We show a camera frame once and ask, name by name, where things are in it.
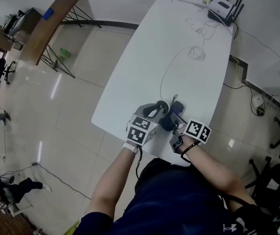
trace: bracelet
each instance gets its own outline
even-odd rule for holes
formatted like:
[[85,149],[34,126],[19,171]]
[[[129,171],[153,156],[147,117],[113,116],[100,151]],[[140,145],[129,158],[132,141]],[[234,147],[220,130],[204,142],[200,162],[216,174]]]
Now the bracelet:
[[181,153],[181,158],[183,160],[185,160],[188,163],[191,163],[189,160],[187,160],[186,158],[183,157],[184,154],[187,153],[188,150],[190,150],[191,148],[193,148],[194,146],[198,145],[200,143],[200,141],[196,140],[193,144],[191,144],[188,148],[186,148],[182,153]]

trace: under armour logo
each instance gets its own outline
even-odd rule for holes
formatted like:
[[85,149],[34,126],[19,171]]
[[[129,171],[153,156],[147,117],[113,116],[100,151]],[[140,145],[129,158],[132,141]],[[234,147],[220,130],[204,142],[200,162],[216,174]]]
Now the under armour logo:
[[226,228],[225,228],[225,224],[223,224],[223,225],[224,225],[224,232],[228,231],[228,230],[231,230],[231,232],[234,232],[235,230],[237,230],[236,224],[232,224],[231,227],[226,227]]

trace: wooden table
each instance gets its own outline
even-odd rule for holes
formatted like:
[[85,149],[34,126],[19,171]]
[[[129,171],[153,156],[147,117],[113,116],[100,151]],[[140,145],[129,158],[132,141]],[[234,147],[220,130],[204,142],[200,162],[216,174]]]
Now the wooden table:
[[[203,39],[200,32],[207,32]],[[92,123],[126,140],[126,125],[141,105],[175,94],[184,105],[183,119],[209,125],[225,78],[232,27],[178,0],[156,0],[131,38],[95,109]],[[193,52],[204,49],[204,58]],[[172,132],[159,128],[143,151],[187,166],[169,145]]]
[[61,22],[78,1],[79,0],[55,0],[52,3],[50,8],[53,10],[53,14],[47,20],[45,20],[44,18],[40,19],[39,23],[33,30],[29,41],[22,50],[22,53],[20,55],[21,60],[34,65],[38,65],[40,60],[42,60],[54,70],[60,69],[68,75],[74,77],[64,65],[63,66],[65,69],[62,67],[58,67],[57,61],[54,62],[50,58],[49,53],[48,56],[44,55],[44,51],[47,47],[49,47],[50,51],[53,52],[53,50],[49,46],[49,42]]

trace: blue object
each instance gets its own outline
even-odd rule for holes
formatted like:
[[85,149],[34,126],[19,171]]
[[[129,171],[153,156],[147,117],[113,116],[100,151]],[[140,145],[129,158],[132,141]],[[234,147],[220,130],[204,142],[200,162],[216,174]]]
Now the blue object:
[[45,20],[47,20],[47,19],[52,15],[52,13],[53,13],[53,9],[49,8],[49,9],[45,12],[45,14],[43,15],[43,18],[44,18]]

